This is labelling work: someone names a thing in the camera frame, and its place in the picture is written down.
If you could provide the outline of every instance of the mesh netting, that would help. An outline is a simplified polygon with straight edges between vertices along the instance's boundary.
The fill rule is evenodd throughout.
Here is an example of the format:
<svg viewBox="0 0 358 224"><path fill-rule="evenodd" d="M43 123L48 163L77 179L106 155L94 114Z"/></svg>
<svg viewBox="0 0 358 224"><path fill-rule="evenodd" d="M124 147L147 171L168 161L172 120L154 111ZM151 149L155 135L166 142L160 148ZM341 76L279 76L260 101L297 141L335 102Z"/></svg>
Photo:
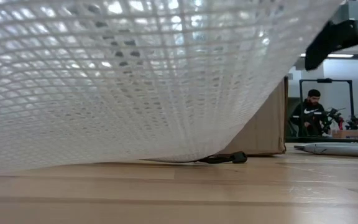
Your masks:
<svg viewBox="0 0 358 224"><path fill-rule="evenodd" d="M0 172L218 152L341 1L0 0Z"/></svg>

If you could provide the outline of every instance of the small box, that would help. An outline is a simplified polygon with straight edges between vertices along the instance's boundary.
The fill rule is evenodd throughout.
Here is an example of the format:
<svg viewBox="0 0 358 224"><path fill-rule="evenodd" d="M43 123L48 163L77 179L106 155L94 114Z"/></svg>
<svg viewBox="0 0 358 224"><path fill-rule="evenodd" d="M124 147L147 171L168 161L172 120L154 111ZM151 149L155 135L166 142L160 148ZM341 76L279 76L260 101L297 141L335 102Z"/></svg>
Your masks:
<svg viewBox="0 0 358 224"><path fill-rule="evenodd" d="M218 154L239 151L247 155L284 154L287 97L288 79L285 78L237 136Z"/></svg>
<svg viewBox="0 0 358 224"><path fill-rule="evenodd" d="M333 138L358 139L358 130L334 130Z"/></svg>

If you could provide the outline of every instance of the wooden floor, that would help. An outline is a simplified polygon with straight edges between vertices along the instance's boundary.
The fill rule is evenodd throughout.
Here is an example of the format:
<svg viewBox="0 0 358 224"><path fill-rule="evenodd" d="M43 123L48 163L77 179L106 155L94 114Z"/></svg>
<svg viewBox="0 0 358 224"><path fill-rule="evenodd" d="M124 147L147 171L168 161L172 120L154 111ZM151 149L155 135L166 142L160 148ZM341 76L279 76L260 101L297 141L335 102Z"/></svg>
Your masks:
<svg viewBox="0 0 358 224"><path fill-rule="evenodd" d="M0 175L0 223L358 223L358 158L86 164Z"/></svg>

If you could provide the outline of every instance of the white wall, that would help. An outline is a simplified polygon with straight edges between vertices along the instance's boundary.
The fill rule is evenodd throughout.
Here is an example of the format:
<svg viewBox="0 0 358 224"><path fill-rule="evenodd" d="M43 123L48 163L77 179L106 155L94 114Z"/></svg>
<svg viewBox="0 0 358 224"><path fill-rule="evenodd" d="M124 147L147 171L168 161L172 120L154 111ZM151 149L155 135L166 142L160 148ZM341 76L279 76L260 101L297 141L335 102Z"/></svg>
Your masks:
<svg viewBox="0 0 358 224"><path fill-rule="evenodd" d="M354 112L358 114L358 60L327 59L324 61L324 77L332 79L353 80ZM321 104L325 108L347 109L341 111L344 119L349 119L349 90L343 84L325 84Z"/></svg>
<svg viewBox="0 0 358 224"><path fill-rule="evenodd" d="M293 75L293 80L288 81L288 97L300 97L299 93L299 80L301 79L317 79L324 78L323 65L313 71L307 72L306 70L295 70L295 67L292 67L289 71ZM303 82L303 99L308 96L308 91L312 88L318 89L319 84L316 82Z"/></svg>

